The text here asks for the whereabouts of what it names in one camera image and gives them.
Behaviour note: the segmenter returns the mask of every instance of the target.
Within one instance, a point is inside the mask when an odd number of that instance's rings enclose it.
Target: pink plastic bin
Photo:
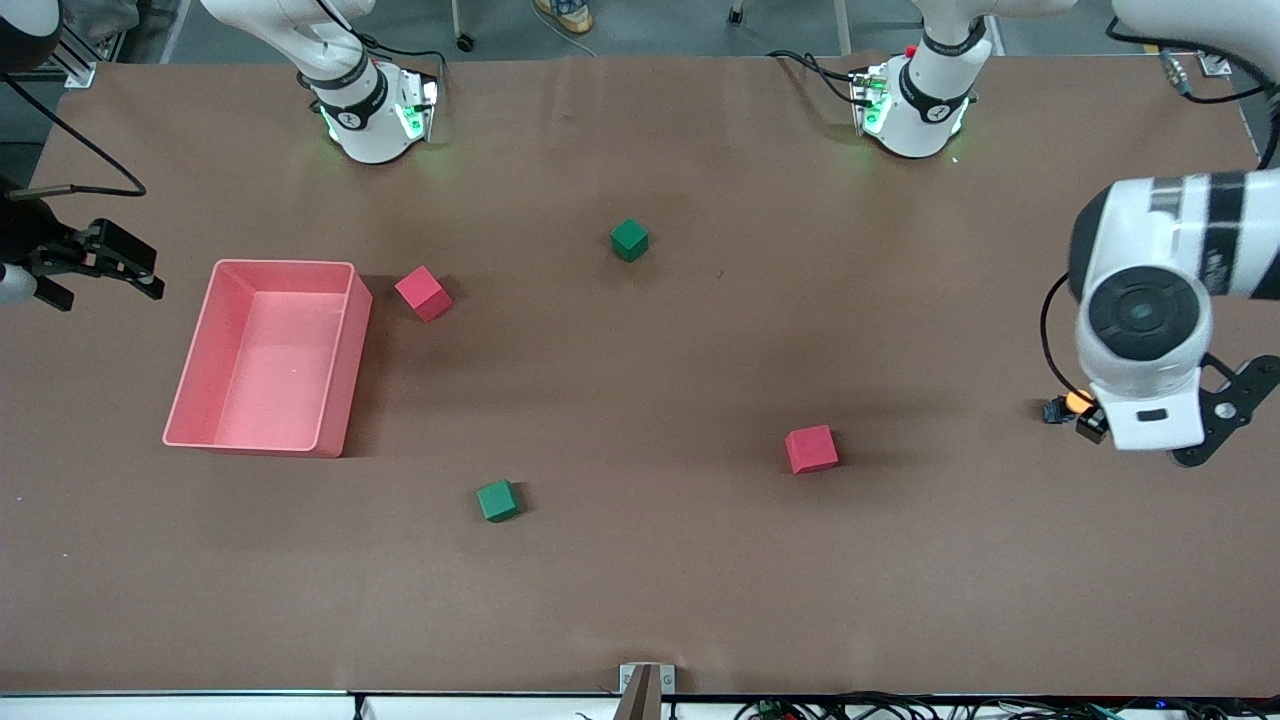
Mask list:
[[[220,260],[164,443],[338,457],[371,306],[351,263]]]

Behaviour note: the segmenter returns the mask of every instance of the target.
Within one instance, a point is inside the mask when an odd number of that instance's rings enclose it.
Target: person's foot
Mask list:
[[[534,0],[534,4],[543,13],[559,20],[564,29],[573,35],[585,35],[595,26],[585,0]]]

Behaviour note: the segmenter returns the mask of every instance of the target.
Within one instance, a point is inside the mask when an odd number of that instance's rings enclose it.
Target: metal bracket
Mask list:
[[[662,716],[662,693],[676,692],[675,665],[632,662],[618,667],[618,676],[626,678],[626,691],[613,720],[658,720]],[[666,689],[668,680],[671,689]]]
[[[1226,383],[1217,392],[1201,388],[1204,442],[1171,452],[1174,462],[1183,468],[1198,468],[1207,462],[1231,433],[1249,424],[1253,411],[1280,386],[1280,357],[1275,355],[1254,357],[1234,373],[1212,355],[1204,355],[1201,365],[1221,373]]]
[[[102,59],[97,50],[93,50],[81,36],[63,23],[63,36],[58,41],[58,47],[51,58],[67,73],[64,87],[68,90],[84,90],[93,85],[93,76],[97,74],[97,63]]]
[[[658,679],[662,680],[658,687],[662,688],[664,694],[671,694],[676,692],[676,666],[675,665],[662,665],[657,662],[627,662],[626,665],[618,665],[618,692],[627,692],[627,683],[631,682],[631,675],[635,674],[636,669],[641,665],[653,665],[658,670]]]
[[[1201,72],[1204,73],[1204,77],[1230,77],[1231,74],[1231,63],[1221,55],[1197,50],[1196,59],[1199,60]]]

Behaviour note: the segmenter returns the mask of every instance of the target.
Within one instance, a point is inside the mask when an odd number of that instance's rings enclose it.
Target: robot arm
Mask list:
[[[1076,219],[1069,275],[1116,448],[1199,446],[1210,297],[1280,300],[1280,170],[1117,182]]]
[[[1280,4],[1115,0],[1114,8],[1144,37],[1253,63],[1275,94]],[[1094,439],[1110,430],[1117,450],[1175,450],[1179,462],[1202,462],[1248,421],[1245,406],[1276,387],[1274,357],[1231,372],[1208,346],[1212,296],[1280,300],[1280,170],[1112,184],[1076,219],[1069,277],[1080,302],[1080,366],[1101,410]],[[1228,377],[1216,393],[1201,387],[1206,363]]]
[[[1069,10],[1075,0],[913,0],[924,15],[915,54],[869,68],[854,95],[858,128],[904,158],[927,158],[960,131],[969,92],[991,58],[984,15],[1029,18]]]
[[[218,20],[279,50],[320,100],[329,137],[353,160],[394,160],[426,138],[435,114],[435,78],[374,60],[339,24],[374,9],[375,0],[201,0]]]

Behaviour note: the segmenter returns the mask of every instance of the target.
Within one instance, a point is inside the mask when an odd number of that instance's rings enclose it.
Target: wooden block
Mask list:
[[[520,515],[520,498],[511,480],[498,480],[476,491],[480,511],[490,523],[502,523]]]
[[[635,263],[645,250],[649,250],[649,231],[631,218],[613,228],[609,240],[613,242],[613,251],[627,263]]]
[[[417,316],[424,323],[439,318],[453,305],[453,299],[449,297],[449,293],[444,292],[440,282],[422,266],[419,266],[404,277],[404,279],[396,283],[396,291],[401,293],[404,302],[408,302],[408,306],[417,313]]]
[[[791,471],[796,475],[826,470],[840,462],[836,439],[831,437],[828,425],[792,430],[787,434],[787,456],[791,459]]]

